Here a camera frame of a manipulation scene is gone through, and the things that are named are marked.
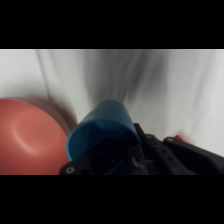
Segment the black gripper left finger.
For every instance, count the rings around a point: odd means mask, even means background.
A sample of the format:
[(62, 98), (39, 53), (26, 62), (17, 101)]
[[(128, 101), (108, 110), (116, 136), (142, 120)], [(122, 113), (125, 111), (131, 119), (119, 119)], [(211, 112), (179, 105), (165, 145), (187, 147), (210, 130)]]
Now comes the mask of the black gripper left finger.
[(148, 175), (140, 144), (129, 135), (107, 138), (65, 164), (60, 175)]

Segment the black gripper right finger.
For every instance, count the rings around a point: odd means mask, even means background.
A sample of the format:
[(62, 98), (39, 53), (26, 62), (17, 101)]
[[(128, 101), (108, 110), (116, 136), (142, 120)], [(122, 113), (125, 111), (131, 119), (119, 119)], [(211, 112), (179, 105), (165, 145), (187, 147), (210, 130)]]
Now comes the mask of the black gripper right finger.
[(134, 124), (142, 141), (149, 175), (224, 175), (224, 157), (183, 141), (179, 136), (163, 141)]

